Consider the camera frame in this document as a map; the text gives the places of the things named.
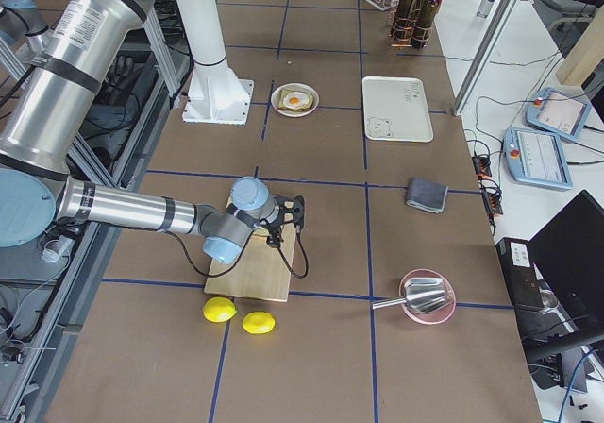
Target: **fried egg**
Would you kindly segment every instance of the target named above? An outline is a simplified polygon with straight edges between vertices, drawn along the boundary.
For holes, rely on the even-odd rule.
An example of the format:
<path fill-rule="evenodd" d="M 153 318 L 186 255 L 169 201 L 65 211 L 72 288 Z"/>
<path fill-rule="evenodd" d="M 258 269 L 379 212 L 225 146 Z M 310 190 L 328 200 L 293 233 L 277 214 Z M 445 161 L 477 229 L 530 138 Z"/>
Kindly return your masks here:
<path fill-rule="evenodd" d="M 310 98 L 307 94 L 302 93 L 300 91 L 294 91 L 292 93 L 287 94 L 283 98 L 283 106 L 292 109 L 298 110 L 305 106 L 307 106 L 310 102 Z"/>

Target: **table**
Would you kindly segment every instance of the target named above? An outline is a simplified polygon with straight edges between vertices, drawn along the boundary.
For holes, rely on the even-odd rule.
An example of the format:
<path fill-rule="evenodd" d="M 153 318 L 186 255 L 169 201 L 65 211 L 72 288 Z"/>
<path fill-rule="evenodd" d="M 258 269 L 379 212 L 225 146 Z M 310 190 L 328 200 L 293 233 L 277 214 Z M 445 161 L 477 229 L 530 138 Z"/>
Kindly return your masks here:
<path fill-rule="evenodd" d="M 539 421 L 461 120 L 447 114 L 438 35 L 399 54 L 383 13 L 359 0 L 220 0 L 219 11 L 230 66 L 255 80 L 247 124 L 184 124 L 173 112 L 142 191 L 221 208 L 233 180 L 254 175 L 303 195 L 310 274 L 286 304 L 236 299 L 235 318 L 211 324 L 178 245 L 124 232 L 46 421 Z M 364 139 L 370 75 L 422 78 L 433 142 Z M 270 108 L 292 81 L 320 94 L 312 115 Z M 412 176 L 450 186 L 442 214 L 404 204 Z M 207 268 L 199 239 L 185 242 Z M 421 267 L 456 290 L 448 322 L 371 311 Z M 255 310 L 276 317 L 271 334 L 243 331 Z"/>
<path fill-rule="evenodd" d="M 471 59 L 493 18 L 479 19 L 475 14 L 479 0 L 444 0 L 436 26 L 441 39 L 443 55 L 446 58 L 447 71 L 457 94 L 461 83 L 470 67 Z M 509 66 L 489 63 L 481 77 L 473 97 L 461 115 L 463 125 L 467 130 L 467 138 L 479 138 L 487 143 L 492 151 L 498 150 L 498 144 L 493 139 L 476 130 L 477 101 L 481 96 L 489 96 L 500 102 L 528 100 L 534 84 L 549 73 L 544 87 L 553 86 L 566 93 L 578 95 L 583 93 L 581 88 L 566 87 L 556 78 L 555 70 L 562 64 L 558 47 L 547 33 L 543 22 L 528 1 L 522 1 L 516 7 L 500 41 L 491 57 L 491 61 L 503 63 L 527 63 L 538 59 L 546 59 L 530 66 Z M 501 106 L 489 100 L 482 99 L 478 105 L 479 127 L 494 136 L 501 138 L 509 126 L 526 126 L 524 123 L 524 104 Z M 602 128 L 602 121 L 595 110 L 592 110 L 587 125 Z M 604 135 L 583 130 L 579 140 L 598 149 L 604 149 Z M 569 161 L 597 161 L 601 156 L 594 154 L 574 144 L 563 144 L 564 154 Z M 484 148 L 477 146 L 478 152 Z M 582 189 L 587 189 L 600 203 L 604 203 L 604 184 L 601 180 L 604 165 L 586 167 L 571 167 L 574 188 L 567 192 L 540 189 L 533 186 L 521 185 L 515 182 L 505 163 L 499 167 L 499 157 L 493 157 L 492 170 L 495 179 L 500 182 L 503 190 L 503 217 L 495 219 L 497 229 L 495 240 L 502 237 L 517 237 L 530 239 L 545 225 L 568 201 Z M 578 411 L 577 408 L 566 409 L 568 420 L 597 420 L 604 414 L 604 386 L 595 381 L 589 381 L 589 395 L 582 397 L 589 402 L 589 408 Z M 535 387 L 542 415 L 556 419 L 562 402 L 563 390 L 540 390 Z"/>

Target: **white table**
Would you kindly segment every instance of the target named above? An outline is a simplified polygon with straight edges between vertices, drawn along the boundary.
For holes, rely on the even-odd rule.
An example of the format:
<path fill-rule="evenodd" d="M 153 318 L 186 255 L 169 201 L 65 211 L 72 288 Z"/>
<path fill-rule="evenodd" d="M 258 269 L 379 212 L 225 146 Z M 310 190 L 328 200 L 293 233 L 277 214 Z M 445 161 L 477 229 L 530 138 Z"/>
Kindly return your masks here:
<path fill-rule="evenodd" d="M 441 41 L 446 65 L 455 95 L 470 67 L 470 61 L 478 49 L 486 28 L 493 19 L 494 7 L 487 19 L 476 16 L 479 0 L 444 0 L 441 10 L 436 17 L 436 27 Z M 510 22 L 506 26 L 499 43 L 491 56 L 491 61 L 505 63 L 526 63 L 544 59 L 558 52 L 558 47 L 547 33 L 531 3 L 522 1 L 514 10 Z M 505 66 L 489 63 L 481 76 L 475 92 L 461 114 L 464 128 L 473 130 L 477 138 L 485 142 L 492 152 L 499 149 L 499 143 L 476 131 L 476 106 L 480 96 L 489 96 L 500 102 L 531 99 L 531 89 L 545 76 L 549 69 L 557 69 L 562 60 L 560 55 L 553 59 L 531 64 L 530 66 Z M 549 74 L 541 87 L 551 86 L 572 95 L 582 94 L 578 87 L 566 87 L 556 78 L 555 70 Z M 527 104 L 510 106 L 498 105 L 489 100 L 481 99 L 478 105 L 478 125 L 497 138 L 502 138 L 506 129 L 511 126 L 526 127 L 524 121 Z M 588 126 L 603 128 L 602 122 L 595 110 L 587 121 Z M 472 132 L 466 131 L 468 139 L 474 138 Z M 604 134 L 583 130 L 579 141 L 598 149 L 604 149 Z M 476 146 L 478 153 L 485 152 L 480 144 Z M 568 161 L 598 161 L 602 155 L 593 153 L 575 144 L 563 144 L 564 154 Z M 574 187 L 569 191 L 541 189 L 534 186 L 515 182 L 510 175 L 505 162 L 499 165 L 498 155 L 492 156 L 491 165 L 494 178 L 503 190 L 502 207 L 504 215 L 495 222 L 495 241 L 501 237 L 518 237 L 530 239 L 545 225 L 568 201 L 582 189 L 587 189 L 591 195 L 604 205 L 604 164 L 570 167 Z M 585 410 L 568 407 L 564 412 L 564 422 L 579 422 L 582 420 L 598 421 L 604 415 L 604 383 L 588 381 L 589 395 L 586 397 L 574 394 L 577 404 L 588 402 Z M 543 418 L 557 420 L 563 390 L 554 388 L 543 391 L 535 386 Z"/>

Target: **bread slice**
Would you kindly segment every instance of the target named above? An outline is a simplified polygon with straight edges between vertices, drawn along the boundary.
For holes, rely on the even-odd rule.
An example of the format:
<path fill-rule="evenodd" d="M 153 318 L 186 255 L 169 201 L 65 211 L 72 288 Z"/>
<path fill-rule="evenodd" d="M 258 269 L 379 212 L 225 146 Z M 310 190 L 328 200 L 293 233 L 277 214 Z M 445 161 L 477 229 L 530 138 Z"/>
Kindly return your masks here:
<path fill-rule="evenodd" d="M 287 95 L 291 94 L 291 93 L 303 93 L 304 95 L 306 95 L 309 98 L 309 101 L 297 109 L 291 109 L 289 107 L 286 107 L 285 105 L 283 105 L 283 101 L 285 100 L 285 97 L 287 97 Z M 312 97 L 312 94 L 307 93 L 304 90 L 281 90 L 281 93 L 279 94 L 279 103 L 277 104 L 277 108 L 280 110 L 294 111 L 294 112 L 299 113 L 299 112 L 310 110 L 312 108 L 313 103 L 314 103 L 314 97 Z"/>

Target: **yellow lemon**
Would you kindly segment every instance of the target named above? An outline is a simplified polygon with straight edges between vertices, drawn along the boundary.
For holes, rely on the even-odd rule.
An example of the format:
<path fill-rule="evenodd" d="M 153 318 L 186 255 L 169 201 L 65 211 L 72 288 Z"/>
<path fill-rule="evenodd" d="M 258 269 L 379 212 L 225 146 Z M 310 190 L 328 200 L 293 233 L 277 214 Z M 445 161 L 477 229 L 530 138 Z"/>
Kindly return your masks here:
<path fill-rule="evenodd" d="M 252 312 L 243 319 L 243 328 L 248 333 L 268 333 L 275 326 L 275 318 L 267 312 Z"/>
<path fill-rule="evenodd" d="M 236 313 L 235 304 L 224 297 L 212 297 L 204 305 L 204 316 L 211 322 L 225 322 Z"/>

